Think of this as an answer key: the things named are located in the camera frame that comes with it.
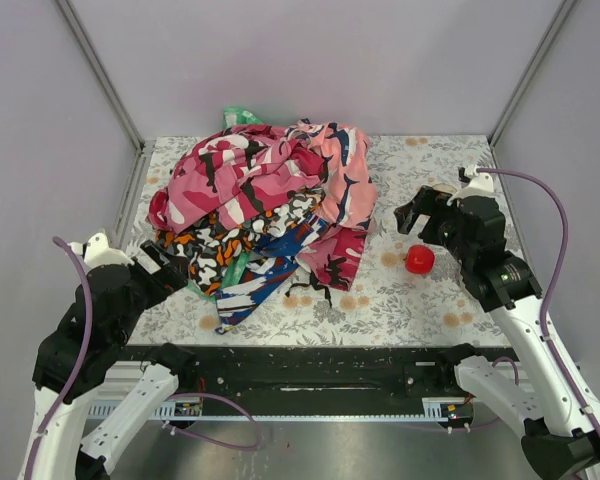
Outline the salmon whale print cloth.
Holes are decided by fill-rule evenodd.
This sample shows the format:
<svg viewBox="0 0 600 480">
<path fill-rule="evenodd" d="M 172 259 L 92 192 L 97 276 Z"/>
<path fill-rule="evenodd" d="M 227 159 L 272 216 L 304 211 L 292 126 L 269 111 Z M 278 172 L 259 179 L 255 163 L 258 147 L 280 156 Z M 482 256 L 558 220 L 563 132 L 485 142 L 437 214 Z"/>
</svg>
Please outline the salmon whale print cloth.
<svg viewBox="0 0 600 480">
<path fill-rule="evenodd" d="M 318 215 L 332 225 L 368 231 L 378 193 L 366 163 L 371 146 L 367 135 L 338 122 L 313 124 L 302 120 L 289 127 L 286 136 L 324 161 L 325 196 Z"/>
</svg>

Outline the pink camouflage cloth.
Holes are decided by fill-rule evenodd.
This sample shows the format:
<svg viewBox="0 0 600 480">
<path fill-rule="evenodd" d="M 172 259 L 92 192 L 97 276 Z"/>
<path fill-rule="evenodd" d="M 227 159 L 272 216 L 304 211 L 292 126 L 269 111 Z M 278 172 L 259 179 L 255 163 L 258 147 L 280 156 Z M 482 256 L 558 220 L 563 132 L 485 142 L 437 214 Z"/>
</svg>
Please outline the pink camouflage cloth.
<svg viewBox="0 0 600 480">
<path fill-rule="evenodd" d="M 299 141 L 288 139 L 288 128 L 238 125 L 200 141 L 181 157 L 167 185 L 151 198 L 148 222 L 156 232 L 181 233 L 216 211 L 221 226 L 231 230 L 287 203 L 294 193 L 314 188 L 323 191 L 324 161 Z M 296 261 L 319 284 L 347 291 L 370 229 L 328 224 Z"/>
</svg>

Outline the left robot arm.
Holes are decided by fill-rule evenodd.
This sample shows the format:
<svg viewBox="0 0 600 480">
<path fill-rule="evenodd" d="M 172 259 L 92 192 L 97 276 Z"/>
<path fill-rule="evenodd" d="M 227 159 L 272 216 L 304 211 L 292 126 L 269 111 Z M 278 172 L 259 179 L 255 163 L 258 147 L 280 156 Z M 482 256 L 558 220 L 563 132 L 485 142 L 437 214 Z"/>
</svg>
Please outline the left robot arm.
<svg viewBox="0 0 600 480">
<path fill-rule="evenodd" d="M 112 248 L 105 234 L 86 243 L 53 242 L 80 278 L 75 299 L 38 348 L 35 412 L 22 479 L 107 479 L 149 417 L 171 395 L 196 385 L 196 357 L 172 343 L 151 350 L 136 386 L 89 435 L 83 429 L 108 371 L 140 316 L 187 285 L 152 241 L 142 251 L 158 268 Z"/>
</svg>

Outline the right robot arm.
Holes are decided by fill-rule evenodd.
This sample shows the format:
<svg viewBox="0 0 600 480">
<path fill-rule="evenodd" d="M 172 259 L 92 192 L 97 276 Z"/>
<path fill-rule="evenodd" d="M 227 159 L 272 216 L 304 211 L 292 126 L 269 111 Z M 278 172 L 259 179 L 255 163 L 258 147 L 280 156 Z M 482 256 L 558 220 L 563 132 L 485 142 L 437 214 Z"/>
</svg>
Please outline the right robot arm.
<svg viewBox="0 0 600 480">
<path fill-rule="evenodd" d="M 542 479 L 565 479 L 600 463 L 600 401 L 541 315 L 543 295 L 528 264 L 506 247 L 506 217 L 495 199 L 456 199 L 429 186 L 394 211 L 397 229 L 441 246 L 458 262 L 470 295 L 500 328 L 533 388 L 527 393 L 497 373 L 468 344 L 449 349 L 440 369 L 488 406 L 519 438 Z"/>
</svg>

